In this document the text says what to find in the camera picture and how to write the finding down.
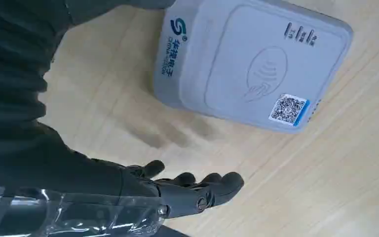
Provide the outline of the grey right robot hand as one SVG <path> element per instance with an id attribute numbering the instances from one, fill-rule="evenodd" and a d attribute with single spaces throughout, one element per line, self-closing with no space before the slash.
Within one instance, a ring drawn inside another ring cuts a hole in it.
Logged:
<path id="1" fill-rule="evenodd" d="M 0 237 L 179 237 L 166 219 L 229 202 L 236 172 L 156 179 L 159 160 L 123 166 L 69 148 L 39 100 L 65 33 L 120 5 L 171 0 L 0 0 Z"/>

